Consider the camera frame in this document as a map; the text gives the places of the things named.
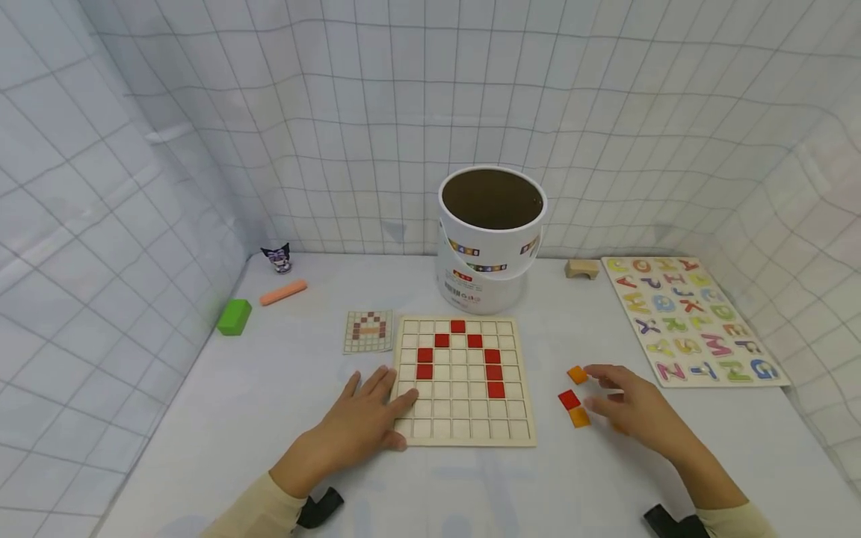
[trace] container opening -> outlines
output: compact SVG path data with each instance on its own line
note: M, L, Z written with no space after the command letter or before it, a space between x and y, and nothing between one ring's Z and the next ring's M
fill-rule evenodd
M472 170L452 177L443 204L457 219L487 230L510 230L537 219L541 193L522 177L501 170Z

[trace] hand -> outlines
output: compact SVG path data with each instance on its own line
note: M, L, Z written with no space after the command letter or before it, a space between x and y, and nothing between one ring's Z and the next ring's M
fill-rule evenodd
M603 388L623 391L606 399L587 398L586 408L607 417L646 447L675 463L702 445L652 383L624 366L592 364L584 370Z
M413 388L385 404L395 377L395 370L381 366L357 392L360 375L355 372L320 424L296 439L269 476L288 495L304 498L329 474L384 448L406 450L406 439L392 427L415 403L418 391Z

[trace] left hand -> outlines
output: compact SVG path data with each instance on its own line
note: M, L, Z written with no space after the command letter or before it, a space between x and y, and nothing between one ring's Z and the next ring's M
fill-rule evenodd
M269 471L275 483L288 495L307 497L329 474L384 448L406 450L406 439L392 427L415 403L418 391L413 388L385 404L396 376L395 370L381 366L358 388L360 374L355 372L320 424L296 439Z

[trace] black wrist strap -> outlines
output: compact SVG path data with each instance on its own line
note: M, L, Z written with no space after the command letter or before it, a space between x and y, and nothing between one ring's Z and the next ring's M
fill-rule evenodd
M318 502L314 502L309 496L296 524L305 529L316 529L325 523L341 504L344 504L344 498L333 487L326 490Z
M699 517L687 516L677 522L661 504L643 514L643 518L658 538L709 538Z

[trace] pattern card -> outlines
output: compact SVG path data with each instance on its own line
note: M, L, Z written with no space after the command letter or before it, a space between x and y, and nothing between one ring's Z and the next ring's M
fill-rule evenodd
M535 422L513 318L404 316L392 398L418 389L394 428L411 445L534 447Z
M393 318L391 310L347 312L344 354L389 351L394 342Z
M601 261L661 386L789 385L697 258Z

